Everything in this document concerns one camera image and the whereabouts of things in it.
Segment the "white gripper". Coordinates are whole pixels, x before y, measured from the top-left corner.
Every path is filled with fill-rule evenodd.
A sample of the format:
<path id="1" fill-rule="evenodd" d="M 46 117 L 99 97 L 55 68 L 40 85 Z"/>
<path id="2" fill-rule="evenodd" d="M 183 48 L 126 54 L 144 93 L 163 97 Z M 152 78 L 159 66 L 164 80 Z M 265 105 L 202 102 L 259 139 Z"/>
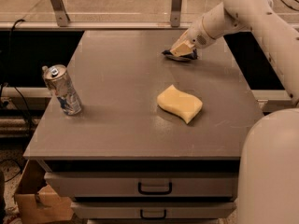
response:
<path id="1" fill-rule="evenodd" d="M 185 56 L 192 53 L 193 48 L 204 49 L 216 41 L 205 29 L 203 19 L 195 21 L 191 27 L 180 37 L 178 44 L 174 45 L 170 52 L 175 57 Z"/>

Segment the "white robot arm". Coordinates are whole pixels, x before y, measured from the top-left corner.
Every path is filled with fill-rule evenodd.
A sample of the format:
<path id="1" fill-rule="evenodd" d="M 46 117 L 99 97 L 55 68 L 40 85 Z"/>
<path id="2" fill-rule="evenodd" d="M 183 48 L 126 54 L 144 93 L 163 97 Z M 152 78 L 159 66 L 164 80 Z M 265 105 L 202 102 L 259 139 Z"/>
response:
<path id="1" fill-rule="evenodd" d="M 202 15 L 172 45 L 176 57 L 194 57 L 197 49 L 242 29 L 263 51 L 241 66 L 249 85 L 285 90 L 299 100 L 298 32 L 273 10 L 272 0 L 223 0 Z M 249 131 L 239 166 L 238 224 L 299 224 L 299 109 L 280 109 Z"/>

